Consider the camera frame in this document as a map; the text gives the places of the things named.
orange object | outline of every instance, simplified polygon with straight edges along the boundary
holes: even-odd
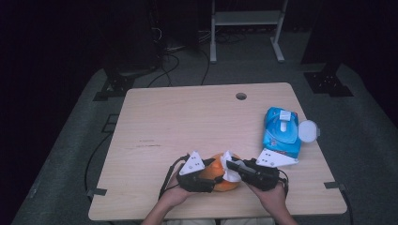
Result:
[[[219,153],[219,154],[213,156],[212,158],[214,158],[215,160],[210,165],[205,167],[205,169],[199,174],[199,177],[204,178],[204,179],[213,180],[214,178],[216,178],[218,176],[223,176],[224,170],[223,170],[222,162],[221,162],[222,155],[223,155],[223,153]],[[236,188],[238,185],[239,185],[239,182],[229,182],[229,181],[223,180],[221,183],[217,184],[214,187],[214,190],[227,191],[227,190]]]

table hole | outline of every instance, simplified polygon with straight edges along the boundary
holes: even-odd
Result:
[[[236,97],[237,97],[237,99],[239,99],[239,100],[244,100],[244,99],[246,99],[248,96],[246,96],[246,94],[244,94],[244,93],[237,93]]]

open round lid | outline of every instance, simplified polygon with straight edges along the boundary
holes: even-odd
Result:
[[[302,142],[311,143],[319,136],[318,126],[314,121],[305,120],[298,125],[298,137]]]

table top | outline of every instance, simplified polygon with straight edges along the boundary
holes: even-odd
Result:
[[[264,117],[272,106],[294,111],[299,121],[306,120],[288,83],[131,89],[97,186],[107,192],[94,196],[89,217],[144,219],[158,200],[169,167],[194,150],[202,159],[227,150],[243,159],[257,158],[263,149]],[[339,189],[325,188],[324,183],[334,178],[318,143],[303,143],[298,160],[296,165],[279,167],[290,181],[286,200],[290,213],[344,213]],[[226,192],[193,195],[166,216],[253,217],[269,214],[244,183]]]

gray floor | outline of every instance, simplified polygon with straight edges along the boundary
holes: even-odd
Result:
[[[309,33],[282,33],[280,44],[285,62],[276,61],[268,41],[270,34],[248,35],[233,45],[218,45],[218,63],[210,65],[204,85],[232,83],[290,83],[306,113],[321,128],[318,143],[335,180],[345,184],[356,224],[397,224],[398,132],[371,95],[359,75],[342,65],[337,76],[353,97],[313,94],[303,72],[323,65],[301,65]],[[202,49],[207,53],[208,44]],[[170,72],[172,86],[200,85],[207,70],[202,52],[174,53],[178,67]],[[176,64],[165,57],[164,67]],[[162,71],[136,80],[133,88],[144,88]],[[103,70],[93,74],[68,122],[43,165],[36,183],[13,224],[106,224],[91,221],[90,201],[85,196],[84,173],[89,188],[95,188],[111,138],[103,144],[101,132],[109,114],[119,113],[122,97],[93,101],[106,80]],[[168,86],[161,77],[151,87]],[[297,217],[300,224],[349,224],[348,213],[337,216]],[[134,224],[117,221],[114,224]]]

